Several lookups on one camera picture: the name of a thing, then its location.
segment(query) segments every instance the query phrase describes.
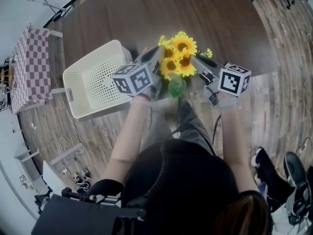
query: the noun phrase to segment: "brown table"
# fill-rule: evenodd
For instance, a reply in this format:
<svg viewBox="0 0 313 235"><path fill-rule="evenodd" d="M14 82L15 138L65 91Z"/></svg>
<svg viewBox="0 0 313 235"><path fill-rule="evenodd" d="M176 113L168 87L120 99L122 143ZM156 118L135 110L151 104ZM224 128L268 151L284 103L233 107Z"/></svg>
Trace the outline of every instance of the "brown table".
<svg viewBox="0 0 313 235"><path fill-rule="evenodd" d="M250 0L87 0L64 20L66 65L117 39L133 58L154 47L161 35L178 31L212 49L214 59L252 71L252 76L275 69L273 51L262 21ZM203 88L199 76L190 90Z"/></svg>

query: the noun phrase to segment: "brown hair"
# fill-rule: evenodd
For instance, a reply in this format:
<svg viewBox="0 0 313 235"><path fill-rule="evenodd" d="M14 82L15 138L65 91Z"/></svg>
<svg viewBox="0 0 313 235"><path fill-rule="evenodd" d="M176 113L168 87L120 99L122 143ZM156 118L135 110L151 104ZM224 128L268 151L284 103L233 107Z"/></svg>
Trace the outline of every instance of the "brown hair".
<svg viewBox="0 0 313 235"><path fill-rule="evenodd" d="M258 196L246 196L226 207L215 219L214 235L270 235L273 221L267 204Z"/></svg>

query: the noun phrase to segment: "black shirt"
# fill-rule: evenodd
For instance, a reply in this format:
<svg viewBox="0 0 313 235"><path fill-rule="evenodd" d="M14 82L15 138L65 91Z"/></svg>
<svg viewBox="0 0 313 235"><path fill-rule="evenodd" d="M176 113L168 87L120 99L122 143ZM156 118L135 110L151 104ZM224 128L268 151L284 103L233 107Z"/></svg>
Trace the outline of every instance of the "black shirt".
<svg viewBox="0 0 313 235"><path fill-rule="evenodd" d="M201 146L178 139L167 140L164 145L168 157L166 176L160 190L149 200L147 221L140 224L136 234L209 232L217 215L229 204L242 195L261 196L256 191L239 194L228 164ZM101 180L90 189L90 194L122 192L123 206L144 195L160 173L160 147L157 143L139 154L124 187L113 180Z"/></svg>

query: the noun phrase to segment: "laundry basket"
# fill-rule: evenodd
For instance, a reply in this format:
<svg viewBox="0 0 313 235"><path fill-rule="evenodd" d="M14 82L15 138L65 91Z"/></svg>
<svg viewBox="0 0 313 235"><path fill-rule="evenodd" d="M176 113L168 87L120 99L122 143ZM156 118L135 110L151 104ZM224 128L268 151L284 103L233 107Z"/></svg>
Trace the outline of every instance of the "laundry basket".
<svg viewBox="0 0 313 235"><path fill-rule="evenodd" d="M130 52L112 40L68 67L63 82L73 116L82 118L129 102L132 98L118 91L111 75L130 61Z"/></svg>

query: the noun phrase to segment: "checkered tablecloth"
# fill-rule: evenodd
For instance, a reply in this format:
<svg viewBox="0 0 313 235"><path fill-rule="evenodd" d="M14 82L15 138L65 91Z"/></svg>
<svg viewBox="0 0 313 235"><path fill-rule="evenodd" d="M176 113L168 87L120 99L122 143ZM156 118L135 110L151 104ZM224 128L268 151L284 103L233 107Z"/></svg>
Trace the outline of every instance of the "checkered tablecloth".
<svg viewBox="0 0 313 235"><path fill-rule="evenodd" d="M14 67L13 113L52 99L47 40L50 33L48 29L33 29L29 25L14 48L12 56L17 59L11 64Z"/></svg>

